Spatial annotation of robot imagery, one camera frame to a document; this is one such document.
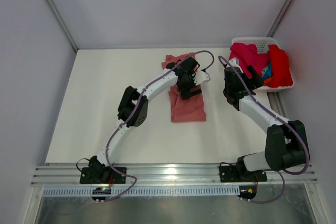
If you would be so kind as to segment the salmon pink t shirt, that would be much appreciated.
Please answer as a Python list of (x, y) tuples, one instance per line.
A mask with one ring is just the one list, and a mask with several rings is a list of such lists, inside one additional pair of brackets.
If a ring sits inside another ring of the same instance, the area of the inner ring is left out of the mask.
[(197, 94), (187, 100), (183, 100), (177, 85), (170, 87), (168, 92), (171, 104), (171, 122), (205, 122), (203, 95)]

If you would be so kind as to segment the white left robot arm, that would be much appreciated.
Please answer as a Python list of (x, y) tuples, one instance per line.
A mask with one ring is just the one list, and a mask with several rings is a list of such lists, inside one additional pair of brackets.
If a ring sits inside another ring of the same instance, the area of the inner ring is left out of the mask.
[(125, 89), (118, 107), (118, 120), (113, 133), (106, 146), (89, 159), (88, 172), (91, 178), (98, 183), (107, 182), (114, 170), (109, 157), (128, 134), (145, 121), (148, 105), (157, 95), (174, 85), (177, 85), (185, 99), (199, 94), (199, 91), (190, 91), (202, 83), (198, 77), (204, 72), (196, 72), (199, 66), (194, 58), (188, 56), (177, 63), (169, 63), (162, 73), (149, 83), (138, 88), (129, 86)]

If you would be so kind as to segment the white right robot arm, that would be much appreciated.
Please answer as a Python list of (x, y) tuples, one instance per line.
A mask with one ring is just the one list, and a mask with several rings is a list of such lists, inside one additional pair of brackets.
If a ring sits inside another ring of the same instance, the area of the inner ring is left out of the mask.
[(263, 105), (254, 89), (260, 87), (261, 77), (251, 79), (238, 67), (225, 67), (223, 94), (237, 111), (252, 119), (265, 133), (265, 150), (239, 157), (235, 174), (240, 180), (248, 180), (261, 170), (284, 171), (301, 175), (309, 167), (310, 154), (304, 124), (291, 121)]

